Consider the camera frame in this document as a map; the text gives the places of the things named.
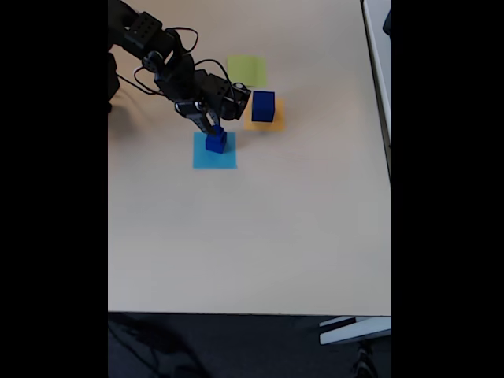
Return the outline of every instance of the black wire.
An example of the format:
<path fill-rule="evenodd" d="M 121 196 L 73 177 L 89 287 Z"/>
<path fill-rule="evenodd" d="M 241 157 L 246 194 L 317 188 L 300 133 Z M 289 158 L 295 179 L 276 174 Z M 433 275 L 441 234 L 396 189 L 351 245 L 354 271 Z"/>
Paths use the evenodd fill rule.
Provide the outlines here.
<path fill-rule="evenodd" d="M 186 53 L 186 54 L 189 54 L 191 51 L 193 51 L 195 48 L 196 48 L 196 45 L 198 44 L 198 39 L 199 39 L 199 34 L 196 30 L 194 29 L 191 29 L 191 28 L 186 28 L 185 26 L 176 26 L 174 28 L 171 28 L 173 30 L 188 30 L 189 32 L 193 32 L 196 34 L 196 40 L 195 40 L 195 44 L 192 45 L 192 48 L 190 48 Z"/>
<path fill-rule="evenodd" d="M 138 84 L 140 84 L 142 87 L 144 87 L 145 89 L 147 89 L 148 91 L 150 91 L 153 95 L 160 95 L 160 96 L 164 96 L 165 94 L 163 92 L 160 92 L 160 91 L 155 91 L 154 89 L 152 88 L 149 88 L 147 85 L 145 85 L 144 83 L 142 83 L 137 77 L 136 77 L 136 74 L 139 73 L 140 71 L 144 70 L 145 67 L 143 66 L 140 66 L 138 68 L 135 69 L 135 71 L 133 71 L 133 77 L 135 78 L 136 82 Z"/>
<path fill-rule="evenodd" d="M 142 362 L 147 368 L 150 369 L 151 372 L 153 372 L 155 375 L 159 376 L 159 372 L 147 361 L 145 361 L 143 358 L 141 358 L 139 356 L 138 353 L 135 352 L 135 350 L 133 348 L 131 348 L 127 343 L 125 343 L 123 340 L 119 339 L 117 337 L 117 335 L 114 333 L 114 331 L 112 331 L 112 328 L 107 325 L 107 327 L 109 328 L 109 332 L 110 332 L 110 335 L 113 336 L 113 338 L 120 344 L 122 345 L 124 348 L 126 348 L 131 354 L 133 354 L 140 362 Z"/>
<path fill-rule="evenodd" d="M 226 72 L 226 70 L 224 69 L 224 66 L 219 61 L 216 61 L 215 59 L 203 59 L 202 61 L 195 63 L 195 67 L 201 63 L 206 62 L 206 61 L 212 61 L 213 63 L 216 63 L 220 67 L 220 69 L 222 70 L 222 72 L 226 76 L 226 80 L 229 82 L 229 87 L 231 89 L 231 94 L 233 96 L 233 100 L 236 101 L 235 92 L 233 91 L 233 86 L 232 86 L 231 81 L 229 79 L 228 73 Z"/>
<path fill-rule="evenodd" d="M 124 80 L 126 83 L 131 84 L 133 87 L 135 87 L 135 88 L 136 88 L 136 89 L 138 89 L 139 91 L 142 91 L 142 92 L 143 92 L 143 93 L 145 93 L 146 95 L 157 95 L 157 93 L 154 93 L 154 91 L 152 91 L 152 92 L 147 92 L 147 91 L 143 90 L 141 87 L 139 87 L 138 85 L 136 85 L 136 84 L 135 84 L 135 83 L 133 83 L 132 81 L 129 81 L 128 79 L 126 79 L 125 77 L 123 77 L 123 76 L 121 76 L 121 75 L 119 75 L 119 74 L 117 74 L 117 76 L 118 76 L 120 79 Z"/>

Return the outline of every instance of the white table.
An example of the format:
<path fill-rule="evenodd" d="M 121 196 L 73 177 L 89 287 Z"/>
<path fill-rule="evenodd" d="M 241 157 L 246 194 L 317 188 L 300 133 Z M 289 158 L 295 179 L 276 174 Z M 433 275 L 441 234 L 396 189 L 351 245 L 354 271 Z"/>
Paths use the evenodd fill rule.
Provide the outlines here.
<path fill-rule="evenodd" d="M 109 310 L 390 316 L 391 187 L 359 1 L 129 4 L 196 28 L 196 61 L 265 57 L 264 89 L 285 100 L 287 127 L 224 122 L 238 168 L 196 170 L 198 129 L 121 82 L 109 115 Z M 139 62 L 112 52 L 131 77 Z"/>

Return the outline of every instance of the gray carpet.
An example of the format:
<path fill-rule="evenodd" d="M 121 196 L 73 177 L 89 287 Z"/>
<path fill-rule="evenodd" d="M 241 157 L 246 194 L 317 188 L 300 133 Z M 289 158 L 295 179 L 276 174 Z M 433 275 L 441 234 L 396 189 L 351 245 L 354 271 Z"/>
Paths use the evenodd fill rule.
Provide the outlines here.
<path fill-rule="evenodd" d="M 358 345 L 321 346 L 318 323 L 328 317 L 135 314 L 180 335 L 212 378 L 352 378 Z M 147 361 L 148 348 L 117 333 Z M 391 377 L 391 336 L 372 340 L 379 378 Z M 169 357 L 160 355 L 160 371 Z M 109 334 L 109 377 L 153 374 Z"/>

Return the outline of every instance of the orange square paper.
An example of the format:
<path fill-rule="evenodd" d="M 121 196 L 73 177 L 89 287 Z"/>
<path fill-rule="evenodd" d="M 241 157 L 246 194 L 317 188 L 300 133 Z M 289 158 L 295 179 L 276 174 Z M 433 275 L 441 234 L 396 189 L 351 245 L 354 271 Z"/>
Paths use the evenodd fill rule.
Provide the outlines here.
<path fill-rule="evenodd" d="M 252 122 L 252 101 L 246 105 L 243 117 L 245 119 L 245 130 L 250 132 L 282 132 L 285 129 L 284 101 L 281 98 L 275 98 L 273 122 Z"/>

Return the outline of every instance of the light blue square paper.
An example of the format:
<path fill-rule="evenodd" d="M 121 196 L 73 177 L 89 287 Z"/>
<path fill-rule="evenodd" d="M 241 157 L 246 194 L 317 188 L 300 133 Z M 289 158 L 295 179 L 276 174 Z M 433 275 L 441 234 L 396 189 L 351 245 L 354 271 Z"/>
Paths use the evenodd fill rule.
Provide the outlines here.
<path fill-rule="evenodd" d="M 228 141 L 224 153 L 218 154 L 206 150 L 206 134 L 195 132 L 193 168 L 197 169 L 229 169 L 236 168 L 236 137 L 234 132 L 228 132 Z"/>

